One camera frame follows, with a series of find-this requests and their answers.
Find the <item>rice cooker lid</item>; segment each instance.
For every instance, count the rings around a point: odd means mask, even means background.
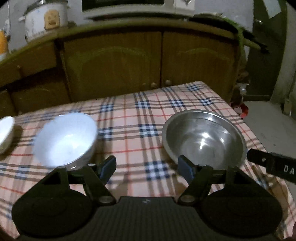
[[[39,0],[37,2],[34,2],[33,4],[31,4],[30,6],[27,7],[27,10],[25,11],[24,15],[28,14],[29,12],[31,12],[32,10],[42,6],[42,5],[45,5],[45,4],[48,4],[48,3],[68,3],[67,0]]]

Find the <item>plaid tablecloth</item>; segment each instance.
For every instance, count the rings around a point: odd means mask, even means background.
[[[11,218],[13,203],[50,170],[32,154],[32,145],[42,126],[55,116],[69,112],[91,115],[98,125],[95,161],[114,155],[117,170],[107,184],[120,196],[178,196],[187,187],[176,173],[176,165],[166,154],[161,140],[165,121],[188,109],[216,112],[232,121],[243,133],[248,148],[264,147],[243,120],[203,82],[193,82],[153,91],[67,104],[16,117],[12,147],[0,155],[0,221],[13,237],[18,232]],[[277,197],[284,211],[278,236],[292,235],[296,208],[286,183],[265,169],[245,161],[241,166],[249,176]],[[71,185],[81,191],[80,185]],[[223,188],[213,185],[211,191]]]

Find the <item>white bowl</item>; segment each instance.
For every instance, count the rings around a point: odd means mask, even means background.
[[[15,119],[11,116],[0,120],[0,154],[5,152],[12,142],[14,125]]]
[[[65,166],[67,170],[76,170],[93,156],[96,136],[96,122],[89,115],[60,115],[44,125],[32,152],[43,166]]]

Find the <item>microwave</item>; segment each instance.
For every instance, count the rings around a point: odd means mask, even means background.
[[[195,0],[82,0],[84,18],[124,14],[194,15]]]

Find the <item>stainless steel bowl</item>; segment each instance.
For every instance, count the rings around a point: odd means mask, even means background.
[[[184,155],[196,165],[226,170],[240,166],[247,155],[239,129],[226,118],[204,110],[185,110],[171,116],[163,126],[162,140],[175,163]]]

